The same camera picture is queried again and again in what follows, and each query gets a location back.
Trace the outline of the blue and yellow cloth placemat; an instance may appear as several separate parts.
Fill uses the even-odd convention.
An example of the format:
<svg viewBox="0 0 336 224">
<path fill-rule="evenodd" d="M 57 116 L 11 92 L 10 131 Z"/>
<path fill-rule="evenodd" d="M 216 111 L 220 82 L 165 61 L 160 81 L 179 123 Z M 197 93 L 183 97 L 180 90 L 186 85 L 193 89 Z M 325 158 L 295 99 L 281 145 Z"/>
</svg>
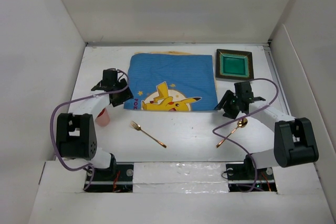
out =
<svg viewBox="0 0 336 224">
<path fill-rule="evenodd" d="M 211 111 L 217 105 L 211 55 L 133 55 L 128 110 Z"/>
</svg>

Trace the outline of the gold fork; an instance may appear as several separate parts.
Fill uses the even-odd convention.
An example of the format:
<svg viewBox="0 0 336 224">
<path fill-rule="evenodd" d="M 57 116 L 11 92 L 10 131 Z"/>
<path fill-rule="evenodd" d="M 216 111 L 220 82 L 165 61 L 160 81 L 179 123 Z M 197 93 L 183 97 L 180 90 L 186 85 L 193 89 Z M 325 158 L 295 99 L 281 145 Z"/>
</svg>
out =
<svg viewBox="0 0 336 224">
<path fill-rule="evenodd" d="M 157 142 L 163 148 L 167 148 L 167 146 L 164 143 L 162 143 L 161 141 L 157 140 L 152 135 L 150 135 L 149 133 L 147 133 L 146 131 L 144 131 L 139 124 L 135 123 L 134 121 L 131 121 L 130 125 L 135 130 L 140 131 L 140 132 L 144 133 L 146 136 L 150 137 L 152 140 L 154 140 L 155 142 Z"/>
</svg>

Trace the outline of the square green ceramic plate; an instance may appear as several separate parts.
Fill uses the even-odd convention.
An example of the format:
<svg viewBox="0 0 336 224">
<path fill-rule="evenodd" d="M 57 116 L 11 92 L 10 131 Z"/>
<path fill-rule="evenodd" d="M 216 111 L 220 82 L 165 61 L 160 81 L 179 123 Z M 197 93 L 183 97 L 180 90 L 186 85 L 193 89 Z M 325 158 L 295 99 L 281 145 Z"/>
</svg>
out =
<svg viewBox="0 0 336 224">
<path fill-rule="evenodd" d="M 217 49 L 215 77 L 229 80 L 252 80 L 254 78 L 252 52 Z"/>
</svg>

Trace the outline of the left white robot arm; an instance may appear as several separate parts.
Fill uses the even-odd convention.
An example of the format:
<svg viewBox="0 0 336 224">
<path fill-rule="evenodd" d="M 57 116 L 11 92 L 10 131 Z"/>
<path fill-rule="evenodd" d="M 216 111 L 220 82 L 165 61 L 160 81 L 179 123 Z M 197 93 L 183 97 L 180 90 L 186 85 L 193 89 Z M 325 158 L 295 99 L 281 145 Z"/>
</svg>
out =
<svg viewBox="0 0 336 224">
<path fill-rule="evenodd" d="M 50 138 L 65 169 L 98 169 L 105 180 L 115 178 L 114 156 L 98 146 L 94 122 L 108 106 L 116 107 L 132 98 L 126 72 L 110 68 L 103 71 L 89 95 L 56 106 L 50 118 Z"/>
</svg>

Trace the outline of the pink plastic cup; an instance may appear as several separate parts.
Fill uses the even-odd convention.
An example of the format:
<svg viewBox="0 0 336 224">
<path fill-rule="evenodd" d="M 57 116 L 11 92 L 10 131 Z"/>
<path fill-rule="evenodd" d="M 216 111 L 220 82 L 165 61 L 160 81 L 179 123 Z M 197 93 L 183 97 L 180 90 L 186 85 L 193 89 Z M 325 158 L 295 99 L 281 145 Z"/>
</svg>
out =
<svg viewBox="0 0 336 224">
<path fill-rule="evenodd" d="M 95 119 L 95 122 L 100 126 L 100 127 L 105 127 L 110 123 L 110 117 L 108 115 L 107 109 L 103 109 L 97 118 Z"/>
</svg>

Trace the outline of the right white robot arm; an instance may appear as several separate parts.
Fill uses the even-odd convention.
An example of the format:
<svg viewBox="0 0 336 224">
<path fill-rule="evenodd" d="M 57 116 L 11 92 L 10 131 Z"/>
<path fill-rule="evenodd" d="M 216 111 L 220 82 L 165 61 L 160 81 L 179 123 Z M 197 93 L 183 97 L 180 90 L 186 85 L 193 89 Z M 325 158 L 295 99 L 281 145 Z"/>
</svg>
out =
<svg viewBox="0 0 336 224">
<path fill-rule="evenodd" d="M 214 108 L 224 110 L 223 116 L 240 121 L 240 113 L 252 117 L 268 127 L 274 133 L 272 149 L 247 154 L 247 163 L 243 165 L 243 173 L 247 178 L 254 179 L 261 174 L 263 168 L 282 168 L 314 163 L 319 159 L 319 151 L 308 118 L 295 118 L 277 110 L 262 97 L 254 96 L 249 81 L 234 84 L 235 92 L 227 90 Z"/>
</svg>

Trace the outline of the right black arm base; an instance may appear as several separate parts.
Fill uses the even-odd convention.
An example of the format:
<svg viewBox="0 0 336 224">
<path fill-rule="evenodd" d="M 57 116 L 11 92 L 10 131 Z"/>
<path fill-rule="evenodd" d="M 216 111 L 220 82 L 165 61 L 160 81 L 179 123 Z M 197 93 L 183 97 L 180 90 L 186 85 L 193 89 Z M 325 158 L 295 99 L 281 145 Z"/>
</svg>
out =
<svg viewBox="0 0 336 224">
<path fill-rule="evenodd" d="M 271 167 L 257 169 L 255 180 L 255 168 L 251 159 L 246 155 L 242 162 L 229 162 L 221 177 L 228 182 L 229 192 L 277 192 L 274 173 Z"/>
</svg>

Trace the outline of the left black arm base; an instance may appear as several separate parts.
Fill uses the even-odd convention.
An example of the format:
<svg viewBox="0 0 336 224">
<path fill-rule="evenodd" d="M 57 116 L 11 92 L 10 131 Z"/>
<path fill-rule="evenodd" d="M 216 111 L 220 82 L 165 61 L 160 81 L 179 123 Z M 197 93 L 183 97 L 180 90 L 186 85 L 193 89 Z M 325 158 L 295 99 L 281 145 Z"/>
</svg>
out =
<svg viewBox="0 0 336 224">
<path fill-rule="evenodd" d="M 84 191 L 88 193 L 132 193 L 134 163 L 116 163 L 112 170 L 96 169 L 86 175 Z"/>
</svg>

